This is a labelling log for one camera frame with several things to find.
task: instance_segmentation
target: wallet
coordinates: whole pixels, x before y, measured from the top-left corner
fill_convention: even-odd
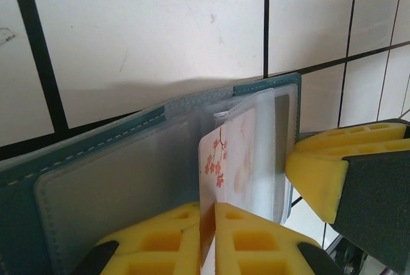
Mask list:
[[[217,126],[215,115],[268,88],[275,90],[275,149],[264,154],[275,157],[275,218],[283,222],[300,74],[172,99],[1,162],[0,274],[70,274],[102,237],[199,201],[198,145]]]

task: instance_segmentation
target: card holder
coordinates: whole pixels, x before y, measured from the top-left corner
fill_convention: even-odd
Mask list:
[[[199,112],[272,87],[289,88],[275,99],[286,154],[299,132],[298,74],[170,100],[0,164],[0,274],[68,274],[109,232],[198,200],[197,146],[209,128]]]

